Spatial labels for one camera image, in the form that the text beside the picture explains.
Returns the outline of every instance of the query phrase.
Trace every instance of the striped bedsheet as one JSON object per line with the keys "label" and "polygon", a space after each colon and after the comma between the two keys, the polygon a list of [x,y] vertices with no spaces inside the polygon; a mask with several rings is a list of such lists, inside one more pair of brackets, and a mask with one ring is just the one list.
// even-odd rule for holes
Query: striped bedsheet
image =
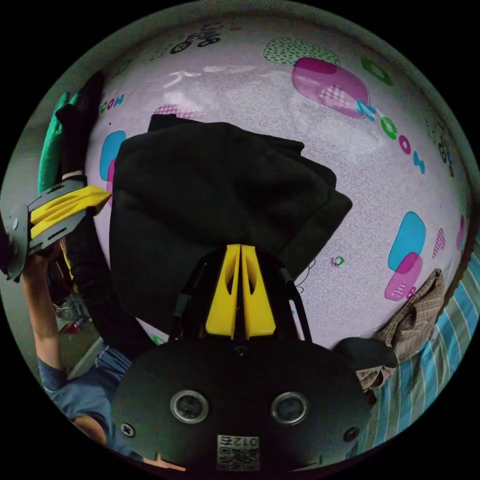
{"label": "striped bedsheet", "polygon": [[473,253],[452,298],[438,318],[429,340],[403,362],[381,389],[370,422],[351,456],[360,455],[395,437],[432,404],[459,366],[480,315],[480,229]]}

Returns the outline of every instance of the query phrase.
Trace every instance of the green pillow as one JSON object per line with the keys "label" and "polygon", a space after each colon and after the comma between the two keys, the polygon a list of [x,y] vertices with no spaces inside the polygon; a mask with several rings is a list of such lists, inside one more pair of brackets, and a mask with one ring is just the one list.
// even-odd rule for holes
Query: green pillow
{"label": "green pillow", "polygon": [[53,109],[50,125],[46,131],[45,140],[43,142],[43,149],[40,156],[40,165],[38,166],[38,183],[37,190],[40,195],[45,190],[49,189],[57,180],[57,175],[60,167],[60,138],[62,135],[62,125],[57,120],[55,113],[67,103],[76,105],[79,100],[79,94],[74,95],[69,101],[70,94],[65,92],[56,107]]}

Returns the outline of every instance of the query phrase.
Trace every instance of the fisheye lens view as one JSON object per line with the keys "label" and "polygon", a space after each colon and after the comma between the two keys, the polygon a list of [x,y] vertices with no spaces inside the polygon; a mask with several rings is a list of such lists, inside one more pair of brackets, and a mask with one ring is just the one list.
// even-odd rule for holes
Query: fisheye lens view
{"label": "fisheye lens view", "polygon": [[139,18],[7,160],[12,338],[72,435],[139,471],[324,478],[408,431],[476,331],[467,136],[416,65],[327,10]]}

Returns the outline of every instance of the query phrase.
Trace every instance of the blue denim shirt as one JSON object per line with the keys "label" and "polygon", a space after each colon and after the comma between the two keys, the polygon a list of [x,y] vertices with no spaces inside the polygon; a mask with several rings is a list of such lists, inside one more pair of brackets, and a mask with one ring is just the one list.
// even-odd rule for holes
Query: blue denim shirt
{"label": "blue denim shirt", "polygon": [[38,358],[42,386],[69,420],[82,415],[94,418],[105,431],[109,448],[143,461],[140,455],[122,444],[121,434],[112,419],[114,393],[131,365],[132,362],[118,350],[104,345],[95,365],[83,375],[68,380],[64,370],[52,368]]}

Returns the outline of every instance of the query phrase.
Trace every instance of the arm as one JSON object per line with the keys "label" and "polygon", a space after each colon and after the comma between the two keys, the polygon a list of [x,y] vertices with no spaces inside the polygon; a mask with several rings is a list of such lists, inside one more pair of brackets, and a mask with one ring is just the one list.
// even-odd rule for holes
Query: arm
{"label": "arm", "polygon": [[186,471],[186,468],[183,468],[182,466],[174,465],[173,463],[163,461],[160,457],[160,454],[156,456],[156,460],[149,460],[148,458],[144,457],[143,462],[149,465],[153,465],[155,467],[160,467],[162,469],[180,470],[181,472]]}
{"label": "arm", "polygon": [[39,255],[29,257],[23,269],[22,278],[36,354],[48,366],[63,370],[57,318],[47,283],[49,261],[56,257],[59,251],[58,245],[49,258]]}
{"label": "arm", "polygon": [[60,358],[59,329],[54,306],[50,299],[47,278],[36,282],[24,282],[23,292],[28,303],[38,358],[54,369],[63,370]]}

